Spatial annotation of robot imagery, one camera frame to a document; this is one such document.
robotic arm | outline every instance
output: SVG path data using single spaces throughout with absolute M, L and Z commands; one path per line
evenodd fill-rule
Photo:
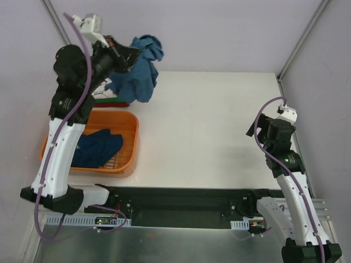
M 284 263 L 336 262 L 341 257 L 339 244 L 331 244 L 324 231 L 308 191 L 305 168 L 299 154 L 290 149 L 291 136 L 295 132 L 293 124 L 297 119 L 293 108 L 281 105 L 278 118 L 272 119 L 261 114 L 257 138 L 266 153 L 267 166 L 277 179 L 290 211 L 292 221 L 279 208 L 276 200 L 263 193 L 251 199 L 251 206 L 256 208 L 271 225 L 282 245 Z M 254 124 L 246 135 L 254 134 Z M 285 165 L 288 173 L 280 163 Z
M 111 36 L 101 35 L 102 19 L 99 15 L 88 14 L 84 19 L 73 16 L 73 23 L 81 34 L 92 43 L 92 81 L 88 95 L 78 110 L 61 128 L 55 145 L 53 136 L 59 125 L 80 99 L 87 80 L 87 62 L 81 49 L 66 45 L 56 53 L 54 71 L 57 73 L 58 88 L 52 98 L 49 110 L 49 136 L 39 172 L 30 187 L 23 188 L 20 196 L 35 202 L 42 187 L 40 204 L 63 214 L 74 214 L 81 206 L 105 204 L 109 191 L 100 186 L 70 187 L 67 184 L 73 155 L 95 99 L 91 93 L 113 72 L 127 73 L 134 65 L 140 50 L 118 44 Z M 50 148 L 49 163 L 45 164 Z M 41 176 L 44 167 L 44 183 Z

orange plastic bin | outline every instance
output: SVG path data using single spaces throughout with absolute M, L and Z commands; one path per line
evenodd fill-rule
M 111 134 L 121 134 L 123 146 L 101 168 L 71 167 L 72 175 L 92 175 L 101 177 L 126 178 L 131 176 L 137 166 L 139 150 L 139 121 L 127 111 L 93 110 L 83 134 L 89 135 L 102 129 L 110 129 Z M 47 138 L 42 146 L 43 158 Z

red object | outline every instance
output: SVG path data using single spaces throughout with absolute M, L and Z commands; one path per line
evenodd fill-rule
M 95 108 L 126 108 L 129 107 L 129 104 L 126 102 L 102 102 L 102 103 L 96 103 Z

blue cloth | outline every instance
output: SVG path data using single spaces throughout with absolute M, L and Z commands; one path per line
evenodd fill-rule
M 134 100 L 148 102 L 156 87 L 158 76 L 152 62 L 162 60 L 162 45 L 156 37 L 144 35 L 140 38 L 135 37 L 131 47 L 141 50 L 131 71 L 125 74 L 112 73 L 112 82 L 107 84 L 105 89 L 111 89 L 119 99 L 129 104 Z
M 78 140 L 71 166 L 102 167 L 122 148 L 122 145 L 122 135 L 112 135 L 110 129 L 82 135 Z

white wall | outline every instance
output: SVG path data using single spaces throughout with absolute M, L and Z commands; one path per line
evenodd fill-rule
M 283 80 L 317 197 L 326 198 L 351 262 L 351 1 L 334 0 Z
M 39 168 L 62 42 L 39 0 L 2 1 L 0 24 L 0 262 L 14 263 L 34 209 L 19 194 Z
M 155 35 L 160 70 L 269 73 L 281 71 L 320 1 L 51 0 L 58 14 L 102 15 L 103 32 L 125 45 Z

